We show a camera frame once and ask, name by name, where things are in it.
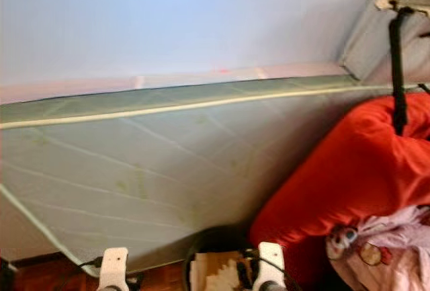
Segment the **white crumpled paper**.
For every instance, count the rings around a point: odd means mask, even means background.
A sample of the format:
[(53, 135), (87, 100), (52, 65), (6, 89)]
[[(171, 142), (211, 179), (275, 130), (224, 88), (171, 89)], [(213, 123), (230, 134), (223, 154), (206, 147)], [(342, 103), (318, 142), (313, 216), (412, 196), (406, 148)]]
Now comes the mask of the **white crumpled paper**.
[(241, 283), (237, 261), (232, 258), (207, 264), (204, 291), (239, 291)]

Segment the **brown cardboard piece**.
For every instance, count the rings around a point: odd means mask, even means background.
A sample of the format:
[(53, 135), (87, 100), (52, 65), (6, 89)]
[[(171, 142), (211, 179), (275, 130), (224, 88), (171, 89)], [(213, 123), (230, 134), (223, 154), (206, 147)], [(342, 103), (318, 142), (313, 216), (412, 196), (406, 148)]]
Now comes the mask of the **brown cardboard piece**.
[(237, 262), (237, 271), (239, 271), (239, 264), (243, 262), (243, 258), (237, 251), (197, 253), (196, 257), (191, 261), (190, 267), (191, 291), (204, 291), (207, 264), (213, 263), (213, 261), (218, 263), (218, 261), (226, 261), (228, 259), (233, 259)]

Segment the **black waste bin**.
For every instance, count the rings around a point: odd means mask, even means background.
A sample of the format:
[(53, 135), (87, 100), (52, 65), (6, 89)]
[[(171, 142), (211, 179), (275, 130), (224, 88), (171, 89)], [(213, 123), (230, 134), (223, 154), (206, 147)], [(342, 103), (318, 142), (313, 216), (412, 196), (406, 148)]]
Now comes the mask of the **black waste bin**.
[(197, 253), (243, 251), (252, 247), (246, 234), (238, 226), (233, 226), (233, 224), (213, 226), (191, 236), (191, 246), (188, 248), (185, 260), (182, 263), (183, 291), (191, 291), (190, 267), (191, 261), (196, 257)]

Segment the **large red covered cushion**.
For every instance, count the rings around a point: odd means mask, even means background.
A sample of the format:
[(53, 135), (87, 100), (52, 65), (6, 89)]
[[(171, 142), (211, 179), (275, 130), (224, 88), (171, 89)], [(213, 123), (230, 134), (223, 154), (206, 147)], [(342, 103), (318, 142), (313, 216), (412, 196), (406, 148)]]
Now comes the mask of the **large red covered cushion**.
[(392, 125), (395, 103), (355, 106), (266, 202), (252, 242), (288, 247), (336, 226), (430, 204), (430, 94), (406, 95), (408, 124)]

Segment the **pink cartoon print blanket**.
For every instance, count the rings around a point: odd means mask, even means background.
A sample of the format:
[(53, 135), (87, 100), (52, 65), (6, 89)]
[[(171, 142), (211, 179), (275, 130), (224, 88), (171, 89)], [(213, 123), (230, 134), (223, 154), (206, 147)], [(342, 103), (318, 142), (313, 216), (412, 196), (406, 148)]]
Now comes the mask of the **pink cartoon print blanket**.
[(430, 206), (335, 229), (326, 252), (353, 291), (430, 291)]

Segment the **beige plastic hanger hook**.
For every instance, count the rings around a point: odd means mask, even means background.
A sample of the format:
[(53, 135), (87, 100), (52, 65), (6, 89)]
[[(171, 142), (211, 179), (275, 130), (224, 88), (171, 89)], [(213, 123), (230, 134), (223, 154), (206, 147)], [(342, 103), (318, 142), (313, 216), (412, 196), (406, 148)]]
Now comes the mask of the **beige plastic hanger hook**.
[(430, 18), (430, 0), (374, 0), (377, 9), (412, 9), (415, 13), (426, 15)]

